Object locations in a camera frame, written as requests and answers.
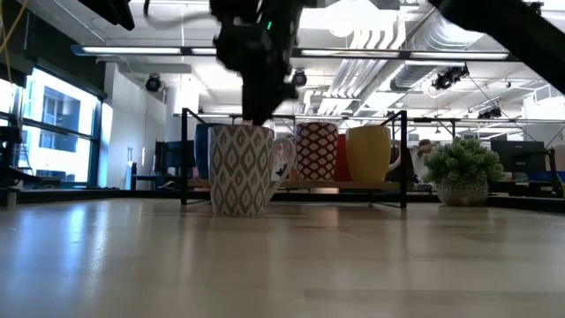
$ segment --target mug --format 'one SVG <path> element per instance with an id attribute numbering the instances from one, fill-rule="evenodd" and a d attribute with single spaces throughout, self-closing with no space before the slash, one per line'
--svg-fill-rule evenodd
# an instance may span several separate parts
<path id="1" fill-rule="evenodd" d="M 383 182 L 387 173 L 400 165 L 402 156 L 389 164 L 391 145 L 400 147 L 400 141 L 390 139 L 387 127 L 369 125 L 348 130 L 347 164 L 353 181 Z"/>
<path id="2" fill-rule="evenodd" d="M 208 179 L 208 129 L 224 124 L 198 124 L 194 132 L 194 160 L 201 179 Z"/>
<path id="3" fill-rule="evenodd" d="M 210 129 L 210 197 L 215 214 L 255 216 L 265 212 L 296 158 L 290 140 L 274 137 L 274 131 L 252 125 Z M 279 180 L 272 182 L 275 152 L 281 146 L 290 151 L 288 164 Z"/>
<path id="4" fill-rule="evenodd" d="M 333 181 L 337 157 L 337 125 L 303 123 L 296 127 L 300 180 Z"/>
<path id="5" fill-rule="evenodd" d="M 344 133 L 337 137 L 334 180 L 351 181 L 350 167 L 347 165 L 347 135 Z"/>

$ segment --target wooden shelf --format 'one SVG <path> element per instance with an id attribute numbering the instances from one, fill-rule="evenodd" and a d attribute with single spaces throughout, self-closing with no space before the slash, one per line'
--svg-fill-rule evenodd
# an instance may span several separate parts
<path id="1" fill-rule="evenodd" d="M 210 187 L 208 180 L 188 180 L 188 187 Z M 284 181 L 281 188 L 334 188 L 334 189 L 370 189 L 399 190 L 396 182 L 341 182 L 341 181 Z"/>

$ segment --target table surface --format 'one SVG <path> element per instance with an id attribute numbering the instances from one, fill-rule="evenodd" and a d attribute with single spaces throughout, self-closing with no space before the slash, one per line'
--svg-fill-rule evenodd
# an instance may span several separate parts
<path id="1" fill-rule="evenodd" d="M 563 317 L 565 218 L 112 200 L 0 211 L 2 317 Z"/>

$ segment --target security camera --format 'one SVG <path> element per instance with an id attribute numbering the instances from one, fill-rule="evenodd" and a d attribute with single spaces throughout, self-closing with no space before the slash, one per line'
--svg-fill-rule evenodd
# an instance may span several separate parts
<path id="1" fill-rule="evenodd" d="M 162 87 L 161 79 L 159 74 L 150 74 L 149 79 L 145 83 L 145 89 L 149 92 L 156 93 Z"/>
<path id="2" fill-rule="evenodd" d="M 465 76 L 469 76 L 467 64 L 462 67 L 449 67 L 446 72 L 438 73 L 437 79 L 432 82 L 432 86 L 436 90 L 446 90 L 454 86 Z"/>
<path id="3" fill-rule="evenodd" d="M 296 70 L 292 75 L 292 84 L 296 87 L 303 87 L 308 82 L 308 78 L 303 70 Z"/>

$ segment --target computer monitor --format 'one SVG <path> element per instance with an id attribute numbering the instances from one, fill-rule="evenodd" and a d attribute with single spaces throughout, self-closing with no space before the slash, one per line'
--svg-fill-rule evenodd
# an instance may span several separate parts
<path id="1" fill-rule="evenodd" d="M 546 171 L 546 147 L 542 141 L 492 140 L 491 150 L 498 153 L 505 172 Z"/>

